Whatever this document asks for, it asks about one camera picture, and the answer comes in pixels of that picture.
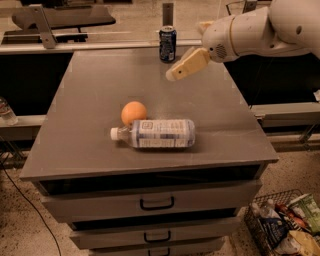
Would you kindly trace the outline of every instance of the black can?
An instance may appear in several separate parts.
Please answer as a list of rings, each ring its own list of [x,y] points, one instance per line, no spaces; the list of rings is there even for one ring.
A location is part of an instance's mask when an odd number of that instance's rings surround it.
[[[159,31],[160,36],[160,60],[172,62],[176,58],[177,31],[173,26],[163,26]]]

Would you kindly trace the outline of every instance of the drawer handle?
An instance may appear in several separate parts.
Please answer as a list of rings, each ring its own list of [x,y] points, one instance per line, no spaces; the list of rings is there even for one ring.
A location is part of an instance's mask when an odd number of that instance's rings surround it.
[[[171,239],[171,232],[170,232],[170,230],[168,231],[168,237],[167,238],[163,238],[163,239],[156,239],[156,240],[149,240],[148,238],[147,238],[147,233],[144,233],[144,241],[146,242],[146,243],[161,243],[161,242],[167,242],[167,241],[169,241]]]
[[[170,255],[170,248],[168,248],[167,254],[163,254],[163,255],[159,255],[159,256],[169,256],[169,255]],[[148,250],[148,256],[152,256],[150,250]]]
[[[144,211],[157,211],[157,210],[165,210],[165,209],[170,209],[174,206],[174,197],[172,196],[170,198],[170,204],[169,205],[164,205],[164,206],[154,206],[154,207],[145,207],[144,206],[144,201],[143,199],[140,199],[140,208]]]

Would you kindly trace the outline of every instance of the cabinet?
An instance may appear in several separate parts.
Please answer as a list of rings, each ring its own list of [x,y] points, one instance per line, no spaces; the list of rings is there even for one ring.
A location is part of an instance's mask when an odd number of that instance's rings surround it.
[[[178,58],[187,49],[178,48]],[[222,64],[169,82],[156,48],[75,52],[21,179],[95,256],[219,250],[277,155]],[[150,119],[191,119],[185,150],[111,141],[132,100]]]

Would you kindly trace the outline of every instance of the basket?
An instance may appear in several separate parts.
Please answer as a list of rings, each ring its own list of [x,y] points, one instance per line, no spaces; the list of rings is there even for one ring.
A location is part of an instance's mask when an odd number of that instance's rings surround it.
[[[268,199],[273,199],[275,203],[288,204],[292,199],[301,196],[300,190],[288,190],[276,194],[270,194],[266,196],[257,197],[253,200],[261,207],[262,203]],[[268,243],[266,233],[263,231],[260,221],[253,215],[250,207],[247,208],[244,221],[251,233],[252,239],[255,241],[262,256],[277,256],[278,254],[273,252],[271,246]]]

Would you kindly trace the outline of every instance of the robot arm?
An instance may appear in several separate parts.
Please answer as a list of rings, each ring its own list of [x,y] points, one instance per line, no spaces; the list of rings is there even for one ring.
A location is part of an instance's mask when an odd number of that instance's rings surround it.
[[[188,56],[174,65],[174,72],[173,68],[168,70],[167,78],[174,81],[203,69],[208,55],[215,62],[233,61],[251,54],[284,57],[312,52],[320,58],[319,24],[319,0],[273,0],[270,8],[228,16],[208,26],[203,33],[201,51],[188,51]]]

